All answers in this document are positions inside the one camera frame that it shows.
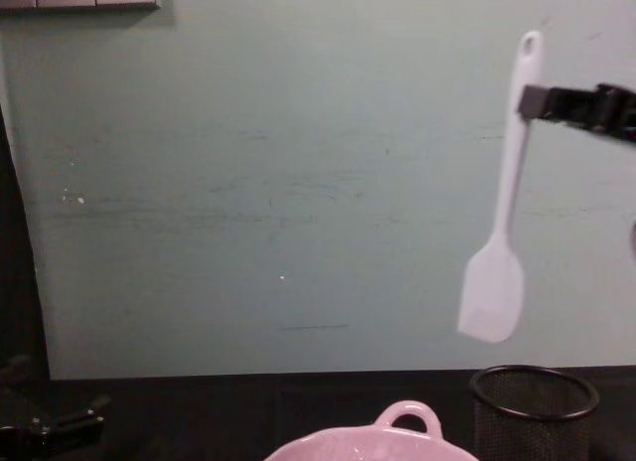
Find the white spatula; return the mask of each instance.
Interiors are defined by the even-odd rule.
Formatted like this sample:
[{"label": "white spatula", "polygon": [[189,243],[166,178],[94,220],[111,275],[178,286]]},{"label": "white spatula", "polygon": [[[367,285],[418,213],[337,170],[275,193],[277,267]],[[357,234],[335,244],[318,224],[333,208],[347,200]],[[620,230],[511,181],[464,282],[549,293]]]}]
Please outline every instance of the white spatula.
[{"label": "white spatula", "polygon": [[541,33],[526,34],[517,50],[510,87],[493,232],[484,248],[470,260],[464,275],[457,329],[485,342],[508,339],[524,305],[524,270],[510,246],[510,233],[530,124],[517,108],[524,87],[539,83],[543,61]]}]

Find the spatula handle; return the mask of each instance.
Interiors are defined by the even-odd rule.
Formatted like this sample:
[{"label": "spatula handle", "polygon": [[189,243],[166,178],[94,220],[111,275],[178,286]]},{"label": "spatula handle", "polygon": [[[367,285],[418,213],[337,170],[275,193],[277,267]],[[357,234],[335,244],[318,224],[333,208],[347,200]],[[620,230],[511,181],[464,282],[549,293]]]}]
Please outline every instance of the spatula handle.
[{"label": "spatula handle", "polygon": [[493,233],[510,237],[513,213],[517,202],[530,122],[518,112],[519,101],[526,85],[539,83],[544,63],[544,39],[540,32],[526,34],[519,44],[506,109],[506,139],[502,160],[499,195]]}]

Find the black table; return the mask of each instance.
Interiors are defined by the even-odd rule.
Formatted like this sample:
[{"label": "black table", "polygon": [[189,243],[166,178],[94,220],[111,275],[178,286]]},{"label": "black table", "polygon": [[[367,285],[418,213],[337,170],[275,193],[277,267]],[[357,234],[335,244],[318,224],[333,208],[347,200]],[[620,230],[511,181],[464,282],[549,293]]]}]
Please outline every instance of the black table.
[{"label": "black table", "polygon": [[[636,459],[636,367],[572,370],[598,388],[592,460]],[[311,432],[370,424],[390,404],[430,405],[444,437],[472,447],[473,372],[391,372],[56,382],[38,394],[52,412],[112,397],[102,446],[61,461],[261,461]],[[417,429],[416,425],[404,427]]]}]

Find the bowl handle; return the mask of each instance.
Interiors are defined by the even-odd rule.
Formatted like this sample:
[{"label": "bowl handle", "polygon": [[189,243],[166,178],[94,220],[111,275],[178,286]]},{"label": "bowl handle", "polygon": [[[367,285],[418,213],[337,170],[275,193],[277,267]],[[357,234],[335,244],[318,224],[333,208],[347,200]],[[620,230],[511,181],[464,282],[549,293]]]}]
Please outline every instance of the bowl handle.
[{"label": "bowl handle", "polygon": [[437,419],[437,415],[432,409],[419,401],[400,401],[389,406],[376,421],[376,426],[391,427],[398,418],[406,414],[411,414],[421,419],[426,424],[426,434],[428,436],[443,439],[441,424],[439,419]]}]

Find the mesh pen holder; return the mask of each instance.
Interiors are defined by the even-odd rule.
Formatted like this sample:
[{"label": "mesh pen holder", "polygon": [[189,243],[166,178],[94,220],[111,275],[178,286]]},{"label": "mesh pen holder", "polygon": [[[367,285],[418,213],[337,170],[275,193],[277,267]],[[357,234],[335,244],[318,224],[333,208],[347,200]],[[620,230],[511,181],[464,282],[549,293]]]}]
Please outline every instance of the mesh pen holder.
[{"label": "mesh pen holder", "polygon": [[477,373],[470,388],[480,461],[587,461],[598,392],[585,380],[506,366]]}]

